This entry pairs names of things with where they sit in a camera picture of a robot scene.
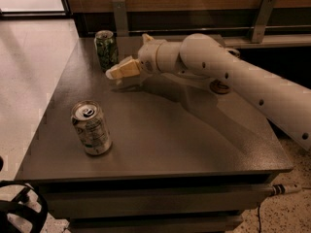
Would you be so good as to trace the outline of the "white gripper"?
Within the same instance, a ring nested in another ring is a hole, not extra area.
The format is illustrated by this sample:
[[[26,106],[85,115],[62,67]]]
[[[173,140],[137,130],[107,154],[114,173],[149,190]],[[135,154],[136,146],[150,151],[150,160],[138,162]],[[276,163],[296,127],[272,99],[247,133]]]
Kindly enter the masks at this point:
[[[165,40],[155,40],[147,33],[142,35],[143,46],[138,50],[138,60],[132,56],[126,57],[119,64],[114,65],[106,71],[106,77],[110,80],[119,80],[137,76],[140,74],[140,66],[143,71],[149,74],[160,74],[156,57],[157,52]]]

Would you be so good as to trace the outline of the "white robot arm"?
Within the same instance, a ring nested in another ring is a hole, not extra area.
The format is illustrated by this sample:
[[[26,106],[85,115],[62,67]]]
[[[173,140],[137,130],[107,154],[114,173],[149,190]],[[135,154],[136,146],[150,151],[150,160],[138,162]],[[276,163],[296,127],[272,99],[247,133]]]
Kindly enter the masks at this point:
[[[192,34],[181,42],[168,42],[145,34],[138,57],[125,58],[110,68],[106,76],[118,83],[143,73],[217,79],[304,149],[311,148],[311,90],[232,55],[210,36]]]

